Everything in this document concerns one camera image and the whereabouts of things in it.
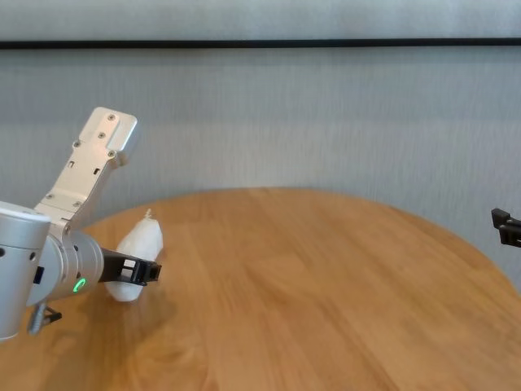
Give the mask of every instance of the black horizontal stripe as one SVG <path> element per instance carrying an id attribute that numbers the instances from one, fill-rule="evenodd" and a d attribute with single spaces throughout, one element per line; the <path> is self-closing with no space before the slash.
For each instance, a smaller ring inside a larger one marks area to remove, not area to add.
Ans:
<path id="1" fill-rule="evenodd" d="M 282 39 L 204 41 L 0 41 L 0 50 L 68 49 L 253 49 L 298 47 L 400 46 L 518 46 L 521 37 L 506 38 L 390 38 L 390 39 Z"/>

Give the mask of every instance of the wood grain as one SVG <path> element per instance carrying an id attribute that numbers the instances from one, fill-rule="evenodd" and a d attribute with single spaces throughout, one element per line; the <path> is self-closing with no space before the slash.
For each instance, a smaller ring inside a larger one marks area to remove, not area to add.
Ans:
<path id="1" fill-rule="evenodd" d="M 521 300 L 484 255 L 421 218 L 318 191 L 218 191 L 87 231 L 114 248 L 145 210 L 160 282 L 103 286 L 0 345 L 2 390 L 521 389 Z"/>

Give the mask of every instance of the green led light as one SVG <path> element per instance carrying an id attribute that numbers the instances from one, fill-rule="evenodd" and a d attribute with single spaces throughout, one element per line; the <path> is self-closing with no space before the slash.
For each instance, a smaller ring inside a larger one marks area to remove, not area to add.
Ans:
<path id="1" fill-rule="evenodd" d="M 85 284 L 87 283 L 86 279 L 80 279 L 76 285 L 74 285 L 74 289 L 72 290 L 74 293 L 78 292 L 80 289 L 82 289 Z"/>

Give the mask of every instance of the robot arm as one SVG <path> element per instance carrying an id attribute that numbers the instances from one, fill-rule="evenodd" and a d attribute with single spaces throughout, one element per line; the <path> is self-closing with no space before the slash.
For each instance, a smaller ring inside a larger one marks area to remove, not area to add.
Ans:
<path id="1" fill-rule="evenodd" d="M 155 263 L 101 249 L 75 231 L 110 172 L 127 163 L 136 124 L 133 116 L 96 108 L 34 210 L 0 203 L 0 340 L 17 334 L 26 305 L 35 305 L 28 330 L 36 334 L 61 318 L 48 301 L 88 292 L 100 281 L 146 285 L 159 278 Z"/>

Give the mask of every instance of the white object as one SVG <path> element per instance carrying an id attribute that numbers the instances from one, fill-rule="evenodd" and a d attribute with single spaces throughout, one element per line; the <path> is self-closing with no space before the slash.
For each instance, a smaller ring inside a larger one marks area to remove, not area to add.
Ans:
<path id="1" fill-rule="evenodd" d="M 151 210 L 147 210 L 143 218 L 127 234 L 117 246 L 117 252 L 145 261 L 155 261 L 163 248 L 163 233 L 157 220 L 151 218 Z M 105 283 L 107 290 L 117 301 L 134 301 L 139 297 L 143 287 L 131 283 Z"/>

